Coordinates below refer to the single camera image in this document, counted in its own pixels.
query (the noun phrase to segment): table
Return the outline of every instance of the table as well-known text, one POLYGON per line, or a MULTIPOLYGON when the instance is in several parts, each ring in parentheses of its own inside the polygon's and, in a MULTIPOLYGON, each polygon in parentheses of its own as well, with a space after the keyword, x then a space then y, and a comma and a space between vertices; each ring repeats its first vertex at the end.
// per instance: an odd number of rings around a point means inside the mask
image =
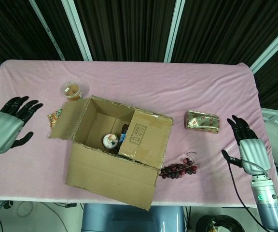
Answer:
MULTIPOLYGON (((61 87, 68 81, 77 82, 85 98, 96 95, 174 119, 164 165, 181 162, 188 151, 197 153, 193 158, 200 165, 195 175, 159 178, 153 205, 241 206, 221 154, 226 149, 239 157, 226 122, 232 114, 248 121, 274 163, 254 77, 244 64, 9 60, 0 66, 0 109, 10 98, 25 95, 44 106, 19 135, 33 131, 33 138, 0 154, 0 200, 119 203, 64 184, 71 141, 48 138, 47 115, 65 102, 61 87), (188 109, 219 115, 220 133, 184 129, 188 109)), ((238 167, 232 169, 242 200, 255 207, 251 177, 238 167)), ((274 166, 269 176, 278 192, 274 166)))

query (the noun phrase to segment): food container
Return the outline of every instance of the food container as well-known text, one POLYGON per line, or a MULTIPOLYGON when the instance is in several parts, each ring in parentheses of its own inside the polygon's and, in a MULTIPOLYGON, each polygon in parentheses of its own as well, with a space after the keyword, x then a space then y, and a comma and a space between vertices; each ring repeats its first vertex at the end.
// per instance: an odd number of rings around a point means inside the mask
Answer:
POLYGON ((76 82, 67 82, 63 88, 62 93, 69 101, 82 99, 82 92, 79 85, 76 82))

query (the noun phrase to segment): snack package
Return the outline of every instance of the snack package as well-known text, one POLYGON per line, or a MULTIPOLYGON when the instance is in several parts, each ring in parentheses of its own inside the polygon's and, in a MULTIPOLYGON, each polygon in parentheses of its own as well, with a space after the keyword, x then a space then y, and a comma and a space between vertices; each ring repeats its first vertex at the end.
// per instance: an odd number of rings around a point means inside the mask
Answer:
POLYGON ((62 109, 59 109, 59 110, 53 112, 52 114, 48 115, 51 129, 53 129, 54 125, 56 124, 56 121, 57 121, 58 117, 60 116, 61 112, 62 112, 62 109))
POLYGON ((218 133, 220 118, 217 115, 189 110, 185 113, 184 124, 186 129, 218 133))

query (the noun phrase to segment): cardboard box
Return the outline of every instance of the cardboard box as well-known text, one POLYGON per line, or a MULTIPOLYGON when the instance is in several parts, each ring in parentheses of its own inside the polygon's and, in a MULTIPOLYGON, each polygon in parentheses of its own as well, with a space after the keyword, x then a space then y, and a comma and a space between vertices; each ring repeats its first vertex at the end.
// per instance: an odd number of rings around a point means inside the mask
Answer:
POLYGON ((173 119, 92 96, 62 109, 50 138, 73 141, 66 184, 139 208, 151 207, 173 119), (119 155, 102 145, 128 124, 119 155))

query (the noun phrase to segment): robotic hand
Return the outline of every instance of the robotic hand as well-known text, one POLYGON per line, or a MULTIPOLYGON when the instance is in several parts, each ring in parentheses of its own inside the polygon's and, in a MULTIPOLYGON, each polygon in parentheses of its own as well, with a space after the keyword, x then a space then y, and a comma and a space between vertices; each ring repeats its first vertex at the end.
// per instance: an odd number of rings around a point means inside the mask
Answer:
POLYGON ((28 96, 12 98, 0 110, 0 154, 25 144, 33 136, 30 131, 22 139, 16 140, 22 127, 43 106, 42 103, 37 104, 38 100, 32 100, 19 110, 27 99, 28 96))
POLYGON ((267 175, 271 165, 265 145, 246 121, 234 115, 232 118, 235 122, 230 119, 227 121, 234 131, 241 159, 230 157, 225 150, 222 150, 222 154, 228 164, 243 168, 247 174, 252 175, 251 189, 262 224, 267 229, 278 232, 278 196, 267 175))

